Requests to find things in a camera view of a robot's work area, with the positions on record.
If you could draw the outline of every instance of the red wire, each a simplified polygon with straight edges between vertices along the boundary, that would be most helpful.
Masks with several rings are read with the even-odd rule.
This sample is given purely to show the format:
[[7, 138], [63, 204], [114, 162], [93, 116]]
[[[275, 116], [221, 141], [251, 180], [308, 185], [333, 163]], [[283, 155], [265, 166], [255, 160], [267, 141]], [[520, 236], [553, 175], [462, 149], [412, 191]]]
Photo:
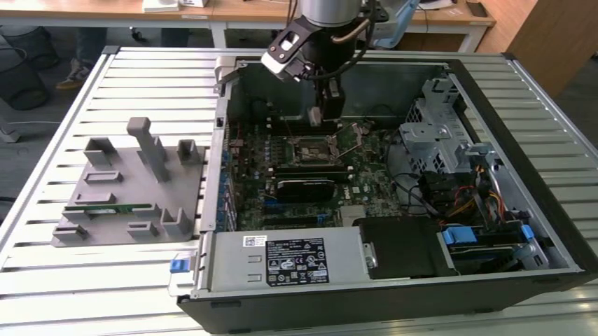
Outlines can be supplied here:
[[458, 191], [456, 192], [456, 204], [454, 204], [456, 207], [457, 207], [457, 204], [460, 203], [460, 193], [461, 193], [465, 189], [473, 189], [473, 188], [474, 188], [473, 185], [468, 185], [468, 186], [461, 187], [461, 188], [458, 189]]

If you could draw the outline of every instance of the green circuit board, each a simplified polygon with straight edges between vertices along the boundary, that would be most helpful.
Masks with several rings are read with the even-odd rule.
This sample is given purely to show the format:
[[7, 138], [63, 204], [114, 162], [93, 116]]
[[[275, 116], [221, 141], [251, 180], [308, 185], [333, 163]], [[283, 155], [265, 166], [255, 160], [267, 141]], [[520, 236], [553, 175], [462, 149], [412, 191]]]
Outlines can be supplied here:
[[[310, 227], [338, 227], [342, 226], [340, 209], [350, 205], [364, 206], [366, 216], [401, 214], [400, 199], [382, 161], [382, 153], [389, 144], [389, 131], [369, 131], [361, 137], [361, 146], [357, 147], [357, 127], [364, 127], [362, 123], [344, 124], [336, 143], [337, 155], [344, 154], [336, 162], [353, 167], [352, 180], [336, 185], [333, 198], [328, 202], [300, 204], [278, 204], [269, 168], [273, 165], [293, 167], [300, 160], [305, 160], [304, 163], [326, 162], [328, 154], [322, 149], [325, 146], [318, 142], [324, 141], [325, 137], [273, 136], [266, 125], [255, 125], [250, 129], [231, 128], [231, 175], [238, 195], [238, 231], [305, 228], [302, 224], [293, 224], [293, 220], [301, 221], [297, 218], [317, 218], [316, 225]], [[294, 157], [294, 146], [306, 146], [312, 151], [308, 153], [304, 148], [305, 154], [300, 150]]]

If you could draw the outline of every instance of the gray 3d printed holder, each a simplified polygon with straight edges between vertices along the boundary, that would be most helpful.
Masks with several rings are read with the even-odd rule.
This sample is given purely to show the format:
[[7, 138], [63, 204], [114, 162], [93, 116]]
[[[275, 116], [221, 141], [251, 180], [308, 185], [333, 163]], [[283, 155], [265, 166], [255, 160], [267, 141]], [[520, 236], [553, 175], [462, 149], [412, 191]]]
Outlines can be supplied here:
[[90, 140], [89, 164], [54, 231], [54, 246], [193, 238], [206, 151], [193, 140], [165, 148], [150, 125], [147, 118], [131, 118], [127, 125], [141, 150], [115, 148], [109, 138]]

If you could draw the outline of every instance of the label sticker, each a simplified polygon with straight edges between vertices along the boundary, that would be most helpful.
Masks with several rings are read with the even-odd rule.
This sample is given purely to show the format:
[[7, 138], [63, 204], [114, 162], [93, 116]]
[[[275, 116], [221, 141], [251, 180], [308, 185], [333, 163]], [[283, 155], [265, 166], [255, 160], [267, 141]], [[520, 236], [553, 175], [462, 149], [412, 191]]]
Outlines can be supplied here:
[[243, 247], [266, 246], [269, 236], [243, 236]]
[[181, 15], [182, 19], [207, 20], [206, 15]]
[[270, 287], [329, 283], [325, 239], [266, 241], [266, 273]]

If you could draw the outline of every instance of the desk leg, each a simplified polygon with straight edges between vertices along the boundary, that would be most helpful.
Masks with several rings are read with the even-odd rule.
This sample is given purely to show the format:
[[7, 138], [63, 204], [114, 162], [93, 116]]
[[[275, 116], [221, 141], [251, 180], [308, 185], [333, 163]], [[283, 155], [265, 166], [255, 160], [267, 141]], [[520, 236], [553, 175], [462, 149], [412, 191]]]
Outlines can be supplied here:
[[226, 23], [210, 22], [210, 29], [213, 31], [214, 47], [219, 49], [226, 48]]
[[460, 47], [460, 53], [476, 53], [486, 33], [486, 26], [470, 26], [469, 33]]
[[21, 135], [18, 131], [0, 117], [0, 139], [5, 140], [6, 143], [13, 144], [19, 141], [19, 138]]

